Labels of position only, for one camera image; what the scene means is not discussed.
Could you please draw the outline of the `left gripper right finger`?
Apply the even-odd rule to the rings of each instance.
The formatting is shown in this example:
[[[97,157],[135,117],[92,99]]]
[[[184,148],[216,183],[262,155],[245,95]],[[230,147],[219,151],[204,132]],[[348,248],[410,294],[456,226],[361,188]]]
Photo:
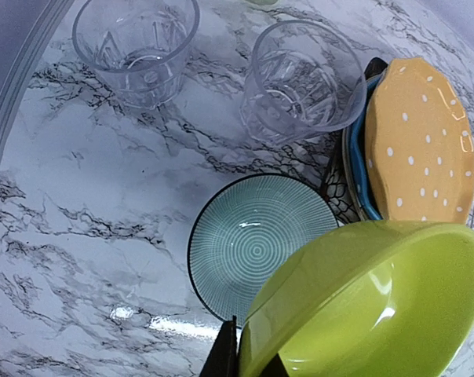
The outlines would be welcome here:
[[[287,377],[287,370],[278,353],[269,357],[258,368],[258,377]]]

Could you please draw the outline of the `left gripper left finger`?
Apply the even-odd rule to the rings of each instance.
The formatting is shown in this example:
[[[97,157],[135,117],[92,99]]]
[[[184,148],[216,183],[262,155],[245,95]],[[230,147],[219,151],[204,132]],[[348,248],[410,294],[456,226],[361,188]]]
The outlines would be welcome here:
[[[235,377],[238,370],[236,316],[226,320],[210,350],[200,377]]]

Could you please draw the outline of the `lime green bowl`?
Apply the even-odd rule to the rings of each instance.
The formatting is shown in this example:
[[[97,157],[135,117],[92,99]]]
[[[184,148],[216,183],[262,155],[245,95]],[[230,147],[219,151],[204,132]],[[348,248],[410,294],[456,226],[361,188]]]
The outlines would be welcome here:
[[[439,376],[474,325],[474,231],[360,221],[294,252],[248,312],[239,374]]]

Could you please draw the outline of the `white patterned bowl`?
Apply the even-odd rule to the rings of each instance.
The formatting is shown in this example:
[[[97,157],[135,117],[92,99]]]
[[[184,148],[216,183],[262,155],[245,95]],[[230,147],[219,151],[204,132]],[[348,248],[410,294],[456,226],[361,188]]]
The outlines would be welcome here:
[[[206,203],[191,229],[194,292],[216,318],[242,327],[266,280],[295,251],[338,226],[321,195],[296,178],[240,178]]]

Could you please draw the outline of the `black floral square plate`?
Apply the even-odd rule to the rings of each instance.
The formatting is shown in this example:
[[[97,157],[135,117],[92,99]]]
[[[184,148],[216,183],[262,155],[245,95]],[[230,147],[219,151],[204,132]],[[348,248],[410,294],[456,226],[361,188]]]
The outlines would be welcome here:
[[[335,133],[337,140],[330,161],[320,185],[320,195],[333,211],[335,218],[343,225],[362,221],[356,213],[356,207],[348,190],[345,169],[342,160],[342,132]],[[363,157],[365,152],[365,126]]]

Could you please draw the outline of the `blue polka dot plate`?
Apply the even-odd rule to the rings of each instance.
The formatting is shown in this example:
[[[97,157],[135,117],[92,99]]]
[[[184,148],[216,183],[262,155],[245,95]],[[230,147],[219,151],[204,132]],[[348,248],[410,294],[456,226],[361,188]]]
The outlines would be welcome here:
[[[345,178],[355,204],[356,213],[362,221],[382,219],[374,201],[363,157],[366,109],[380,78],[381,74],[377,74],[367,80],[365,108],[359,118],[342,132],[342,160]]]

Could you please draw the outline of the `orange polka dot plate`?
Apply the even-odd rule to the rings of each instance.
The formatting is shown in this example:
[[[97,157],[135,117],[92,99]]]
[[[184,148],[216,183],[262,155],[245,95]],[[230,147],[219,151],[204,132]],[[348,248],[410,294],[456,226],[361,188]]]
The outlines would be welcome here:
[[[467,113],[421,57],[392,60],[366,110],[365,162],[386,220],[465,224],[474,198]]]

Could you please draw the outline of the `clear glass blue flower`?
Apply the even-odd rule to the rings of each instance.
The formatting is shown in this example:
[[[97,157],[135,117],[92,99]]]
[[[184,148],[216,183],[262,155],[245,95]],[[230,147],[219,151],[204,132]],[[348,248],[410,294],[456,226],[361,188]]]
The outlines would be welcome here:
[[[366,95],[363,67],[339,33],[287,20],[258,36],[240,114],[253,139],[284,145],[352,125]]]

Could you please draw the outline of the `clear glass red flower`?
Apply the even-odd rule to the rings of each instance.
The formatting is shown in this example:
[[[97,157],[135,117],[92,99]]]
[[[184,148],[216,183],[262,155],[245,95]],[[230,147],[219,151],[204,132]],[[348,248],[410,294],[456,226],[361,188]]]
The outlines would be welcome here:
[[[121,103],[153,109],[179,93],[199,21],[196,0],[92,0],[77,13],[72,42]]]

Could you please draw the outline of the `pale green mug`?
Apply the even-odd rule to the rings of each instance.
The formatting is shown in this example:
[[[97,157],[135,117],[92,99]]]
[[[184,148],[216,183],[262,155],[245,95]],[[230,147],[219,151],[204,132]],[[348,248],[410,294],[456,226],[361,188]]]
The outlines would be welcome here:
[[[275,3],[277,3],[278,0],[247,0],[247,1],[254,5],[265,6],[265,5],[274,5]]]

